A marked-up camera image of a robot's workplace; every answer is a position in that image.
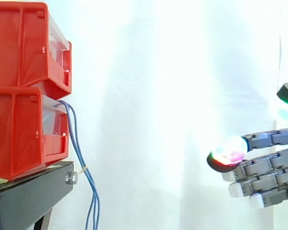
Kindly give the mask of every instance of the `red plastic drawer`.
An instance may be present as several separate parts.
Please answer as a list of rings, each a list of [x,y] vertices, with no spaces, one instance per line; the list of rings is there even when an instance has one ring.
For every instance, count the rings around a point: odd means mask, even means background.
[[[34,173],[68,156],[65,107],[35,87],[0,88],[0,178]]]
[[[53,99],[70,94],[71,49],[46,4],[0,1],[0,87],[36,86]]]

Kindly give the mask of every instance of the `black table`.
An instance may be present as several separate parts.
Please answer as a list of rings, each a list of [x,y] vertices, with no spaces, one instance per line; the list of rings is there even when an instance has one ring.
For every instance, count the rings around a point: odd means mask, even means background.
[[[73,162],[61,161],[54,167],[15,182],[0,184],[0,230],[48,228],[52,207],[73,188],[68,175]]]

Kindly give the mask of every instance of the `blue wire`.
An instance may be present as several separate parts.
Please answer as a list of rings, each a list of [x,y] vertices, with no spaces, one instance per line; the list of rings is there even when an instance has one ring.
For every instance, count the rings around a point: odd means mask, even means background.
[[[65,102],[65,101],[59,101],[59,102],[62,103],[66,108],[67,117],[68,117],[68,128],[69,128],[69,132],[70,132],[72,145],[75,149],[75,152],[76,152],[76,155],[78,157],[78,160],[79,160],[81,167],[84,168],[86,166],[86,163],[84,161],[84,158],[83,158],[83,155],[82,155],[82,152],[80,149],[79,139],[78,139],[78,125],[77,125],[76,112],[75,112],[74,108],[70,104],[68,104],[67,102]],[[74,135],[73,129],[72,129],[71,115],[69,113],[69,109],[71,109],[71,111],[73,113],[75,135]],[[88,230],[89,218],[91,216],[91,212],[92,212],[93,207],[94,207],[94,210],[93,210],[93,230],[98,230],[99,218],[100,218],[99,195],[98,195],[98,192],[96,189],[95,181],[94,181],[89,169],[87,168],[84,171],[84,173],[85,173],[87,180],[88,180],[89,184],[91,185],[91,188],[93,191],[92,201],[91,201],[91,204],[90,204],[90,207],[89,207],[89,210],[87,213],[87,217],[86,217],[85,230]]]
[[[77,143],[77,146],[78,146],[78,150],[80,152],[80,155],[82,156],[82,152],[81,152],[81,149],[80,149],[80,144],[79,144],[79,139],[78,139],[78,123],[77,123],[77,118],[76,118],[76,112],[74,110],[74,108],[68,104],[69,108],[71,109],[72,113],[73,113],[73,117],[74,117],[74,124],[75,124],[75,137],[76,137],[76,143]],[[93,200],[95,200],[94,202],[94,211],[93,211],[93,216],[94,216],[94,220],[96,219],[96,224],[95,222],[93,221],[93,229],[96,229],[95,228],[95,225],[98,226],[99,225],[99,215],[100,215],[100,202],[99,202],[99,196],[98,196],[98,192],[96,190],[96,186],[95,186],[95,181],[91,175],[91,172],[87,169],[86,170],[89,174],[89,177],[92,179],[93,183],[94,183],[94,188],[95,188],[95,192],[93,193]],[[96,217],[96,199],[97,199],[97,203],[98,203],[98,212],[97,212],[97,217]]]

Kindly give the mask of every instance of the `white fingertip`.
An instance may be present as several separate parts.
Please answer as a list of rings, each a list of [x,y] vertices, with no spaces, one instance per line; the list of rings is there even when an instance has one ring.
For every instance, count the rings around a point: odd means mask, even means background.
[[[222,177],[224,181],[228,181],[228,182],[235,181],[235,174],[233,171],[222,173]]]
[[[251,195],[250,205],[252,208],[264,208],[263,197],[259,193]]]
[[[231,197],[234,198],[244,197],[241,185],[238,182],[232,183],[228,187],[228,191]]]

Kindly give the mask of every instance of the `green light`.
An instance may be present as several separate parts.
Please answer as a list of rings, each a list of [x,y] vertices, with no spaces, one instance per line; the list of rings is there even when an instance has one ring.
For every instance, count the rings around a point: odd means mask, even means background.
[[[288,103],[277,98],[272,105],[275,120],[278,123],[288,126]]]

